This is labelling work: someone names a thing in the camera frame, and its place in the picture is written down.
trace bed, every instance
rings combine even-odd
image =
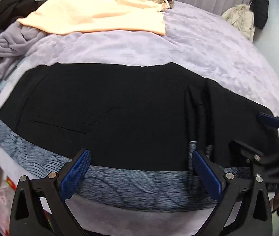
[[[255,46],[219,16],[176,2],[164,12],[166,35],[142,31],[47,35],[13,23],[0,35],[0,107],[20,77],[40,64],[109,63],[152,66],[175,62],[279,115],[279,80]],[[36,175],[21,157],[0,145],[0,167],[17,183]],[[193,235],[212,209],[143,212],[103,205],[74,195],[67,204],[84,229],[107,235]],[[234,219],[238,206],[233,211]],[[169,227],[177,221],[180,228]]]

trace lavender blanket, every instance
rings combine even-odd
[[[0,106],[23,73],[40,64],[52,65],[60,62],[150,66],[175,62],[204,77],[216,80],[237,94],[269,107],[275,115],[279,115],[279,80],[265,58],[237,29],[216,15],[179,2],[176,2],[173,9],[166,10],[164,15],[165,36],[121,30],[59,36],[47,35],[19,23],[12,24],[0,34],[0,82],[3,79],[8,81],[0,93]],[[23,62],[7,78],[22,58]],[[20,152],[19,156],[13,156],[8,156],[7,150],[0,148],[0,166],[4,171],[12,171],[17,166],[15,164],[13,167],[12,158],[23,167],[23,152]],[[20,173],[19,170],[16,176],[13,175],[15,180],[21,176]],[[78,205],[72,212],[79,213],[79,209]],[[81,224],[84,223],[87,212],[87,209],[84,210]],[[175,230],[167,227],[169,217],[154,215],[153,226],[147,226],[146,231],[140,224],[148,217],[134,223],[130,213],[122,219],[125,224],[120,228],[118,225],[111,225],[113,228],[104,231],[94,230],[108,235],[192,235],[206,217],[190,221],[186,219],[190,215],[191,212],[178,212],[177,218],[185,217],[179,219],[180,228]],[[88,224],[83,227],[91,229],[90,226]]]

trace black clothing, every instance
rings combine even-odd
[[[36,11],[44,2],[35,0],[1,0],[0,33],[18,18],[25,18],[32,11]]]
[[[0,119],[29,142],[92,165],[148,171],[188,170],[189,141],[232,167],[238,139],[265,154],[279,152],[277,130],[260,125],[269,109],[177,64],[41,65],[27,71],[0,109]]]
[[[252,0],[250,10],[254,12],[254,26],[263,29],[268,19],[268,0]]]

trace black bracket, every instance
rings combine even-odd
[[[45,178],[30,180],[22,176],[15,192],[10,217],[11,236],[86,236],[65,200],[70,198],[88,170],[90,152],[81,149],[75,158]],[[45,197],[57,222],[52,230],[45,216],[40,197]]]
[[[248,180],[236,178],[232,173],[224,174],[202,151],[194,151],[192,161],[211,198],[218,200],[213,212],[195,236],[272,235],[271,207],[261,176],[256,175]],[[224,227],[239,198],[242,198],[242,204],[236,220]]]

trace metal screw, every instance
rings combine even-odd
[[[232,173],[227,173],[226,178],[228,179],[234,179],[234,175]]]
[[[258,181],[259,183],[263,182],[263,179],[262,179],[261,176],[257,176],[255,179],[256,179],[256,181]]]
[[[21,182],[24,182],[26,179],[27,179],[27,176],[21,176],[19,180],[20,180]]]
[[[48,175],[48,177],[51,178],[51,179],[55,178],[56,176],[57,176],[57,174],[55,172],[50,172],[49,175]]]
[[[260,161],[260,160],[261,160],[261,157],[260,157],[258,154],[255,154],[255,155],[254,155],[254,159],[255,159],[256,161]]]

